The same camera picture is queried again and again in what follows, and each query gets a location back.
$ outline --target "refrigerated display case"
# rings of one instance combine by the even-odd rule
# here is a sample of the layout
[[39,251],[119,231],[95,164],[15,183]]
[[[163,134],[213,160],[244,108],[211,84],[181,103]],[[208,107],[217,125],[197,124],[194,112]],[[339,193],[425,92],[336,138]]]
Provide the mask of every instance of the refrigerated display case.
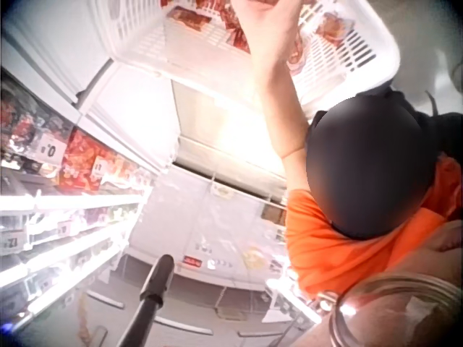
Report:
[[[88,14],[85,3],[16,1],[2,23],[2,333],[66,306],[77,287],[117,268],[176,155],[168,79],[115,64],[111,78],[87,88],[109,59]],[[83,110],[78,94],[87,89]]]

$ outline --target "fluorescent light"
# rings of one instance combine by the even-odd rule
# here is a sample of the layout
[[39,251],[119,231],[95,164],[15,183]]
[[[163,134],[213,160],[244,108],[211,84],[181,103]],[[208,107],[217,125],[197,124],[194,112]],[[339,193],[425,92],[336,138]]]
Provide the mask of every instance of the fluorescent light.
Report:
[[29,211],[34,209],[34,198],[26,194],[22,196],[0,195],[0,211]]
[[0,288],[27,276],[27,266],[19,264],[0,273]]
[[66,210],[75,208],[96,208],[142,202],[143,196],[127,195],[77,195],[41,196],[37,202],[39,210]]
[[61,278],[59,283],[51,287],[40,298],[32,302],[27,309],[34,315],[41,313],[44,309],[53,304],[66,292],[70,291],[77,284],[79,284],[80,281],[84,280],[105,262],[109,261],[112,257],[119,253],[119,250],[120,249],[118,246],[113,246],[100,255],[93,257],[89,262],[85,263],[82,266],[81,271],[60,276]]
[[117,231],[128,227],[126,222],[107,226],[103,230],[96,231],[93,234],[84,236],[68,244],[56,247],[51,251],[42,253],[37,257],[27,262],[27,267],[31,272],[42,270],[45,267],[53,265],[54,263],[65,260],[72,255],[85,251],[86,249],[95,246],[96,244],[108,239]]

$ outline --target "glass jar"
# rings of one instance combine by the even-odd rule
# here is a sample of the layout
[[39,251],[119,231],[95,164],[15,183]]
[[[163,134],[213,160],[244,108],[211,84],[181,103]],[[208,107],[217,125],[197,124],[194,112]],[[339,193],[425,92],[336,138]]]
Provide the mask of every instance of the glass jar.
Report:
[[[334,347],[431,346],[453,326],[462,290],[428,275],[386,273],[340,296],[329,321]],[[352,307],[346,314],[343,307]]]

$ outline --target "hand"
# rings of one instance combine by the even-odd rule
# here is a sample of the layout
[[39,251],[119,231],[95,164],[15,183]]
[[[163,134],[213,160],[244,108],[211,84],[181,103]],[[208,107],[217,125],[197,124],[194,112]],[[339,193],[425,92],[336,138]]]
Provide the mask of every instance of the hand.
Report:
[[421,273],[462,284],[462,221],[444,224],[419,249],[388,271]]
[[276,5],[270,5],[257,0],[231,0],[257,73],[266,74],[286,64],[294,45],[302,0],[276,1]]

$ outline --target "shopping cart handle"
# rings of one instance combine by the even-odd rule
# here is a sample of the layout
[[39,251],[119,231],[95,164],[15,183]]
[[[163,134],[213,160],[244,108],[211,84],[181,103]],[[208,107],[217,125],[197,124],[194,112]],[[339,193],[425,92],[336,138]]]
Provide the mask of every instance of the shopping cart handle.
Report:
[[140,305],[119,340],[118,347],[143,347],[158,309],[164,304],[164,294],[174,274],[174,258],[165,254],[151,268],[140,292]]

